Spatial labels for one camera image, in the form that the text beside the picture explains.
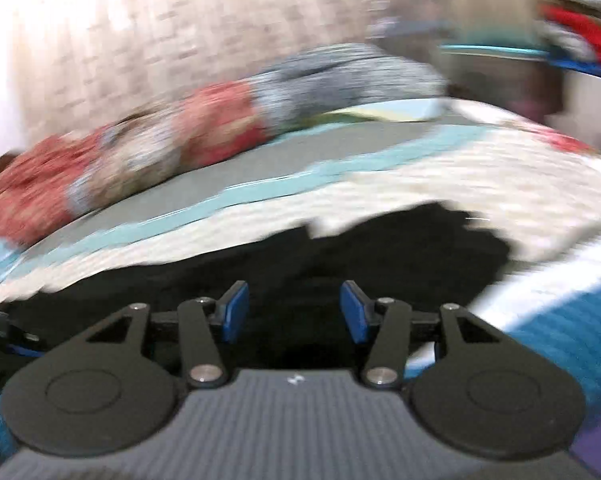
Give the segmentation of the black pants with zipper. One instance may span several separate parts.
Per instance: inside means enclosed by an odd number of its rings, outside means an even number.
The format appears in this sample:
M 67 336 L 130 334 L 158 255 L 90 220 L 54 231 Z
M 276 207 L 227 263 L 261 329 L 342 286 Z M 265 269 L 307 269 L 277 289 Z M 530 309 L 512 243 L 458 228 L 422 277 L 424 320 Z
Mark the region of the black pants with zipper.
M 128 304 L 156 312 L 183 301 L 250 287 L 250 310 L 238 338 L 220 342 L 232 368 L 326 370 L 363 364 L 339 300 L 351 280 L 371 297 L 393 297 L 420 311 L 471 304 L 499 278 L 511 246 L 474 229 L 465 211 L 427 203 L 361 222 L 333 236 L 307 226 L 161 266 L 128 266 L 85 278 L 54 294 L 39 292 L 0 310 L 51 346 L 62 344 Z

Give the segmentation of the red floral patchwork quilt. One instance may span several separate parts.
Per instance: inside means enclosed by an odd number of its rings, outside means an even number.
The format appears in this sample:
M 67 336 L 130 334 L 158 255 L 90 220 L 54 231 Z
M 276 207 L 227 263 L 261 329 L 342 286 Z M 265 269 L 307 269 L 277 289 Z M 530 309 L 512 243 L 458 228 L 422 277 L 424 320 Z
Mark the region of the red floral patchwork quilt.
M 223 162 L 342 108 L 442 96 L 443 75 L 373 44 L 333 44 L 240 80 L 155 102 L 89 133 L 56 134 L 0 174 L 0 240 L 29 247 L 88 212 Z

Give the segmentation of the patterned bedsheet with teal stripes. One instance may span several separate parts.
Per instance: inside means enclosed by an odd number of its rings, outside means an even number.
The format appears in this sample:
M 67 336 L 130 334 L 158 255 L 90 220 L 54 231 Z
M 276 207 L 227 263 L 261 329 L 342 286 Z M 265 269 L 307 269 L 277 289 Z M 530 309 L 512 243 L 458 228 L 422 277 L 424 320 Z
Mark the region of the patterned bedsheet with teal stripes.
M 0 304 L 298 226 L 333 236 L 427 203 L 467 212 L 472 228 L 511 246 L 499 278 L 466 304 L 499 326 L 601 281 L 601 154 L 505 110 L 460 102 L 424 124 L 294 134 L 150 188 L 31 248 L 0 285 Z

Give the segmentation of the floral beige curtain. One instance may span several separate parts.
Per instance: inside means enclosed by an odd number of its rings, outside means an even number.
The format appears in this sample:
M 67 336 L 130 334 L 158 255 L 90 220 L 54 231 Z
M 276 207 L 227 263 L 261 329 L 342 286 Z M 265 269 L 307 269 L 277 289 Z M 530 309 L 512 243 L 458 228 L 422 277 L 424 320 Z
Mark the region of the floral beige curtain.
M 370 0 L 14 0 L 25 136 L 89 129 L 153 100 L 363 38 Z

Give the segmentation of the cluttered shelf with clothes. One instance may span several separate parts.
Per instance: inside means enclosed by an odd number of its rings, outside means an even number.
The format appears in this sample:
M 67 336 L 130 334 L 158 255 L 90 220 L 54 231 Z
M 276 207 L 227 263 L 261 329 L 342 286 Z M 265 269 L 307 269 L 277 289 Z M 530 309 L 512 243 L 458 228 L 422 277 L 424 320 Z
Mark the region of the cluttered shelf with clothes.
M 369 39 L 430 63 L 450 96 L 601 151 L 601 0 L 374 0 Z

